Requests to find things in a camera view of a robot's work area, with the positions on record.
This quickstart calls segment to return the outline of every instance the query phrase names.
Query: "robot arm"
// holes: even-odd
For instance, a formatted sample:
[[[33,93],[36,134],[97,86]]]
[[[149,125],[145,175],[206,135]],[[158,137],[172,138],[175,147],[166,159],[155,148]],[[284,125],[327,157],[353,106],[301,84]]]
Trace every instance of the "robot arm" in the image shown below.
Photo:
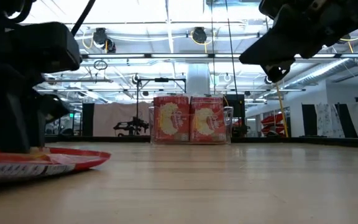
[[[239,60],[261,65],[274,83],[290,71],[296,54],[311,58],[358,29],[358,0],[263,0],[259,11],[273,27]]]

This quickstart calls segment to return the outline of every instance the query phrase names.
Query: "yellow pole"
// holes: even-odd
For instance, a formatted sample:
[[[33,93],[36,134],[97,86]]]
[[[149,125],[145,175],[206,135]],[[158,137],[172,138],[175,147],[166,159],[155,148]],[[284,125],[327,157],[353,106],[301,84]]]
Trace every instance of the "yellow pole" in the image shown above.
[[[285,137],[288,138],[287,120],[284,113],[283,101],[281,99],[280,89],[278,88],[278,85],[276,85],[276,88],[277,88],[278,100],[280,101],[281,114],[283,115],[283,120],[284,120]]]

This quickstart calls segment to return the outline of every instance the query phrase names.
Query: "red paper plate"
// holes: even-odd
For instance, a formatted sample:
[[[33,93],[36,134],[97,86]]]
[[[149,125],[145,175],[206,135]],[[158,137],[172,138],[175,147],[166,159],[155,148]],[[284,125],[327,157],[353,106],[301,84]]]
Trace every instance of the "red paper plate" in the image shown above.
[[[42,154],[0,152],[0,180],[28,179],[86,170],[106,162],[110,153],[45,147]]]

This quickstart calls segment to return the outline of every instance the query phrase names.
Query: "red box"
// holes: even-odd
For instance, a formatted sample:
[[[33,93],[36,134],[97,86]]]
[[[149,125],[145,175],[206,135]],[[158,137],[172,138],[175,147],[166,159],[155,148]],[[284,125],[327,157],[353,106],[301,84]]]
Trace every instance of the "red box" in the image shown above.
[[[225,142],[223,101],[221,98],[191,99],[191,142]]]
[[[189,141],[190,105],[187,96],[154,98],[154,141]]]

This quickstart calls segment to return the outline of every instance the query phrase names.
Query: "wooden surface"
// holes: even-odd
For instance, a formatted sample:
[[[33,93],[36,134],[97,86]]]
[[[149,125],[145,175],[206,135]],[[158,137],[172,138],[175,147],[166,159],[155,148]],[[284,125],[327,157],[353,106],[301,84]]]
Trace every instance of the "wooden surface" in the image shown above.
[[[358,224],[358,149],[54,144],[112,153],[89,172],[0,190],[0,223]]]

